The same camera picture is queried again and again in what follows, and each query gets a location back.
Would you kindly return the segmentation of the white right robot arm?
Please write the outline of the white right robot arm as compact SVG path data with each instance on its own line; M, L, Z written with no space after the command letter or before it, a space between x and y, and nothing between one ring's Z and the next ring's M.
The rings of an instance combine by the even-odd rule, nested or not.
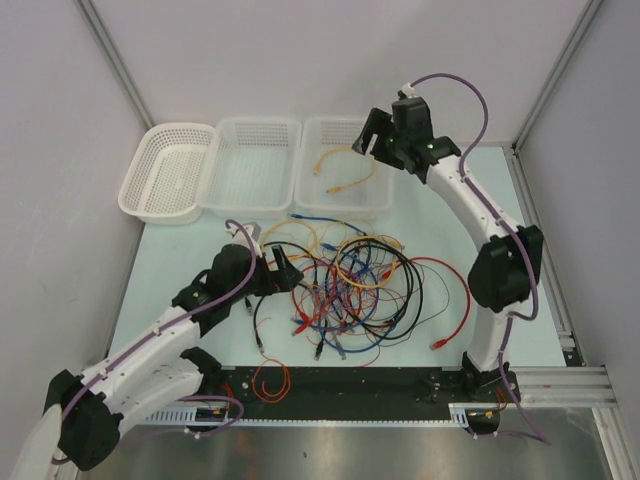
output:
M419 96L401 96L391 112L372 108L352 149L416 176L471 237L477 257L467 284L478 310L456 374L469 399L486 400L497 385L510 384L506 349L515 319L533 321L539 313L542 231L520 225L494 204L466 167L460 148L450 137L435 135L430 108Z

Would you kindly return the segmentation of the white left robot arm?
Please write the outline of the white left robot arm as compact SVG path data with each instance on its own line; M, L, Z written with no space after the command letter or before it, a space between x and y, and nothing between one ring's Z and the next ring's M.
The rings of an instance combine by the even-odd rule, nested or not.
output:
M45 401L62 413L51 464L71 462L90 470L149 415L183 398L214 397L222 366L199 347L199 340L227 319L237 302L289 292L303 278L281 247L272 253L274 268L257 248L225 245L211 267L198 273L123 350L78 375L58 373Z

